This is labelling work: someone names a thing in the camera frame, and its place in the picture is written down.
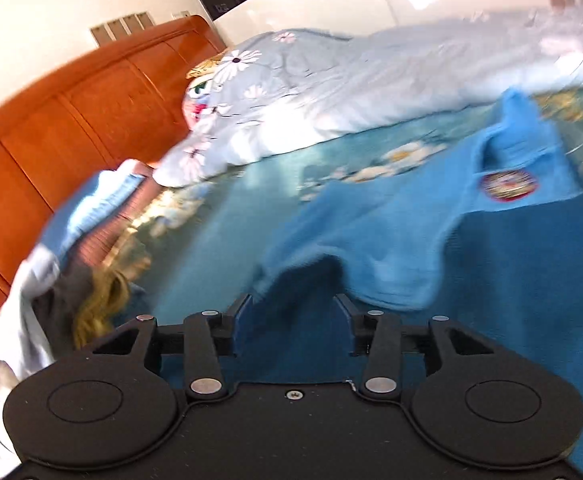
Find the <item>blue fleece jacket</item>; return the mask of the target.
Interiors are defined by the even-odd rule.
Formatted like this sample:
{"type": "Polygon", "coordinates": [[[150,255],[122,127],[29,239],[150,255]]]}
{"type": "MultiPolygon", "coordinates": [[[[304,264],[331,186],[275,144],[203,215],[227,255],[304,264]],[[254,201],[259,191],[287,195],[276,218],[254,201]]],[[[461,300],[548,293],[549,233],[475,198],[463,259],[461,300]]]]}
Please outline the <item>blue fleece jacket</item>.
{"type": "MultiPolygon", "coordinates": [[[[228,374],[237,380],[313,382],[350,378],[361,362],[346,352],[343,318],[329,303],[337,292],[421,322],[443,314],[566,378],[583,395],[583,194],[572,200],[475,212],[443,251],[433,301],[404,311],[355,297],[326,264],[304,295],[289,287],[253,292],[246,342],[228,374]]],[[[226,302],[221,309],[233,300],[226,302]]],[[[573,456],[583,471],[583,436],[573,456]]]]}

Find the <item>teal floral bed blanket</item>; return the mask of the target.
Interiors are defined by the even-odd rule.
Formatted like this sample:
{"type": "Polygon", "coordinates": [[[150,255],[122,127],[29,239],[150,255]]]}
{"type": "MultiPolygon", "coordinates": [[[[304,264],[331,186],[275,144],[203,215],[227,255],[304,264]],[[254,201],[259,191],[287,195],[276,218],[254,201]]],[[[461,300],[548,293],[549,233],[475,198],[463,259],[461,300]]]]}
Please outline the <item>teal floral bed blanket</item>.
{"type": "Polygon", "coordinates": [[[326,264],[375,306],[421,310],[475,212],[583,194],[583,89],[433,114],[162,192],[125,234],[116,322],[215,309],[247,288],[304,295],[326,264]]]}

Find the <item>light blue floral quilt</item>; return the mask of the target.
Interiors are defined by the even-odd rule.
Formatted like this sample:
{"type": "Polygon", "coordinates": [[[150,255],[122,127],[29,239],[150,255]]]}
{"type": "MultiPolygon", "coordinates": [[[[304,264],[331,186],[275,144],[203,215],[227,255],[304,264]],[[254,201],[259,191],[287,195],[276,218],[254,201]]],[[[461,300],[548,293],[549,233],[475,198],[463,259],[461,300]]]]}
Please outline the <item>light blue floral quilt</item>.
{"type": "Polygon", "coordinates": [[[439,112],[583,87],[583,6],[450,18],[369,36],[264,32],[223,54],[209,133],[171,148],[154,180],[183,188],[227,168],[439,112]]]}

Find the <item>mustard knit sweater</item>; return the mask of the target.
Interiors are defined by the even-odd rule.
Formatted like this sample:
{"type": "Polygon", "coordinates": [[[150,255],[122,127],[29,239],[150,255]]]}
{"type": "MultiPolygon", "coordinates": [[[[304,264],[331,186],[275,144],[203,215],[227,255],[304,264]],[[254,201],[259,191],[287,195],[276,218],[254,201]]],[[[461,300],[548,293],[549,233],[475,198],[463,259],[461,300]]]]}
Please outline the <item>mustard knit sweater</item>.
{"type": "Polygon", "coordinates": [[[118,269],[98,268],[93,272],[93,290],[78,308],[72,323],[72,342],[82,349],[113,331],[113,318],[130,299],[128,280],[118,269]]]}

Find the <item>colourful pillow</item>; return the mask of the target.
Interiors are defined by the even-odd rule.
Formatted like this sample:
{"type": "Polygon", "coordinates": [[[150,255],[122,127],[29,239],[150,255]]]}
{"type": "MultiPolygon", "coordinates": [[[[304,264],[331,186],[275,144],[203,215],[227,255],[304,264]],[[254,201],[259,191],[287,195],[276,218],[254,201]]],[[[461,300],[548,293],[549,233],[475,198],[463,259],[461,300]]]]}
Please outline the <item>colourful pillow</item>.
{"type": "Polygon", "coordinates": [[[182,112],[192,133],[209,133],[214,122],[232,108],[226,103],[211,103],[215,93],[214,77],[225,59],[223,53],[214,55],[187,73],[188,87],[183,96],[182,112]]]}

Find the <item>orange wooden headboard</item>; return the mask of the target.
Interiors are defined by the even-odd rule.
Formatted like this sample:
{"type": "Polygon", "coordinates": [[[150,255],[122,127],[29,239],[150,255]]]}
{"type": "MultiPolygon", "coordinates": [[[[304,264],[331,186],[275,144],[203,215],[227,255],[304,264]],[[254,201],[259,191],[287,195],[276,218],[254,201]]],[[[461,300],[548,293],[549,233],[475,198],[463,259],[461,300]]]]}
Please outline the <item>orange wooden headboard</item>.
{"type": "Polygon", "coordinates": [[[155,162],[188,133],[187,74],[224,50],[201,16],[77,58],[0,106],[0,306],[55,210],[95,172],[155,162]]]}

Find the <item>wall switch panel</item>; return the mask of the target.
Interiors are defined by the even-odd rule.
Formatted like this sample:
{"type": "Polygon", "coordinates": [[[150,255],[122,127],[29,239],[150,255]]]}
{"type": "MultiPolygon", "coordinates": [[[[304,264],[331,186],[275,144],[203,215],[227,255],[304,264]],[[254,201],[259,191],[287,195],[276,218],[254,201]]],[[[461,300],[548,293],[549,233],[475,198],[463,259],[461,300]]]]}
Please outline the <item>wall switch panel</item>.
{"type": "Polygon", "coordinates": [[[154,20],[148,12],[142,12],[128,14],[122,16],[122,18],[94,26],[90,29],[90,33],[98,46],[102,47],[105,44],[124,39],[151,27],[154,27],[154,20]]]}

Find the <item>white blue folded clothes pile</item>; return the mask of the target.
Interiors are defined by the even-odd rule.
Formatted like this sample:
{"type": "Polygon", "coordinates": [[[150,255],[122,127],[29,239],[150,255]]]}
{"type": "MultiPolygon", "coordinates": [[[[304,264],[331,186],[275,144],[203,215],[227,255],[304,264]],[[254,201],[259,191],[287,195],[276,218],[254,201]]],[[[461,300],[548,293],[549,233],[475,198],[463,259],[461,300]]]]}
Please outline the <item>white blue folded clothes pile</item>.
{"type": "Polygon", "coordinates": [[[0,362],[17,379],[54,362],[48,338],[34,314],[33,299],[52,288],[80,238],[116,212],[151,173],[138,160],[128,159],[115,170],[94,174],[54,213],[21,261],[0,307],[0,362]]]}

